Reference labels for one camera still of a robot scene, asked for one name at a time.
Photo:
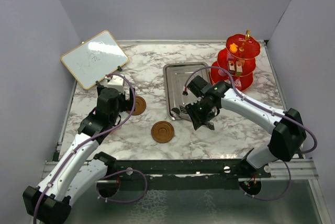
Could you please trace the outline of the metal tongs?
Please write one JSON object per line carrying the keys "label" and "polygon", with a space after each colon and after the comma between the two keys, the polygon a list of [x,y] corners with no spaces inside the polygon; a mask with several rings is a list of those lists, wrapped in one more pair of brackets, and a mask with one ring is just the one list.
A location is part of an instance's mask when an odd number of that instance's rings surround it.
{"label": "metal tongs", "polygon": [[210,130],[215,130],[214,124],[211,122],[211,120],[215,117],[215,113],[213,111],[210,111],[206,115],[203,113],[196,113],[194,110],[191,110],[190,112],[191,113],[189,114],[184,107],[174,107],[170,110],[171,115],[175,119],[191,121],[194,130],[199,129],[201,126],[204,126]]}

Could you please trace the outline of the stainless steel tray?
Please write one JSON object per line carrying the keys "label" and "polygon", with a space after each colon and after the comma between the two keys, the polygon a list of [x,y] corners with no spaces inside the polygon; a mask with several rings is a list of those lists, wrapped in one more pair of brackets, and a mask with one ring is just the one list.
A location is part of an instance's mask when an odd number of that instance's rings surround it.
{"label": "stainless steel tray", "polygon": [[187,96],[183,95],[184,85],[187,78],[196,70],[207,67],[205,62],[189,62],[189,63],[171,63],[163,67],[164,88],[167,114],[173,120],[175,119],[170,110],[174,107],[184,107],[189,103],[197,101],[197,97],[192,92],[188,92]]}

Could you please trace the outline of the brown layered cake slice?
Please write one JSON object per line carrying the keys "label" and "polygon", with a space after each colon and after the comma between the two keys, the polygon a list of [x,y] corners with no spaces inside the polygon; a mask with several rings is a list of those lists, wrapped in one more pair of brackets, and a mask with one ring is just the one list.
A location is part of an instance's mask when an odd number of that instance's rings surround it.
{"label": "brown layered cake slice", "polygon": [[228,61],[227,66],[228,66],[228,71],[230,73],[233,73],[233,72],[236,71],[236,69],[235,69],[235,63],[232,60]]}

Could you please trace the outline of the red three-tier cake stand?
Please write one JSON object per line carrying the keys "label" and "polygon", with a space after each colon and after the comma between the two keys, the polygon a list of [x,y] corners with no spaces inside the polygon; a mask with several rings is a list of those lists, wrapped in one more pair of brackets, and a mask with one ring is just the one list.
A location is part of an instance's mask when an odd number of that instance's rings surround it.
{"label": "red three-tier cake stand", "polygon": [[[239,49],[236,53],[229,51],[229,45],[235,43]],[[223,68],[228,71],[228,61],[232,60],[234,63],[240,61],[243,65],[243,73],[241,76],[236,76],[235,72],[230,73],[233,80],[240,80],[242,89],[248,89],[253,83],[253,72],[256,69],[256,57],[260,54],[261,46],[258,41],[251,37],[248,29],[244,34],[235,34],[230,36],[226,41],[224,49],[220,50],[217,55],[217,60],[212,64],[213,68],[210,70],[210,80],[212,84],[219,81],[229,82],[229,76],[218,68]]]}

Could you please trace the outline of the orange fish-shaped pastry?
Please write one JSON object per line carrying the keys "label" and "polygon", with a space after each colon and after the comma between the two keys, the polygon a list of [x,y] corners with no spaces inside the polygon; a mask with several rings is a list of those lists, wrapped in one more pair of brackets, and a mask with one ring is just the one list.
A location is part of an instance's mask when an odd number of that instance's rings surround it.
{"label": "orange fish-shaped pastry", "polygon": [[235,43],[232,43],[229,45],[229,51],[231,53],[236,53],[238,51],[239,47]]}

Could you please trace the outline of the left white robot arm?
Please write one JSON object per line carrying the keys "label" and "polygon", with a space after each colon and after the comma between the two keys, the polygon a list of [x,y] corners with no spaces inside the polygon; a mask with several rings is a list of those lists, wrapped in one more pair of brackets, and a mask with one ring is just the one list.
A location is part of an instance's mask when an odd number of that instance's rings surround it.
{"label": "left white robot arm", "polygon": [[116,167],[101,160],[93,161],[83,173],[79,170],[107,135],[124,124],[119,114],[134,111],[134,88],[130,87],[129,92],[130,98],[126,99],[117,89],[98,85],[97,105],[80,123],[67,152],[49,175],[23,193],[26,211],[34,223],[65,223],[76,200],[95,180],[115,175]]}

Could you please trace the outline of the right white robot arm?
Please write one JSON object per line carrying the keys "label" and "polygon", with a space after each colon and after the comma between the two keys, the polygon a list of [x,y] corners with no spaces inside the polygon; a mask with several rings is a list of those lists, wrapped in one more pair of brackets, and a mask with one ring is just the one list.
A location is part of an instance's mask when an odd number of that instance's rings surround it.
{"label": "right white robot arm", "polygon": [[290,161],[307,137],[300,113],[295,109],[272,108],[235,91],[231,84],[219,81],[211,85],[200,76],[193,78],[187,88],[198,98],[185,107],[195,130],[201,126],[214,130],[211,120],[223,108],[254,122],[271,135],[268,144],[253,148],[241,160],[240,171],[245,177],[253,177],[268,163]]}

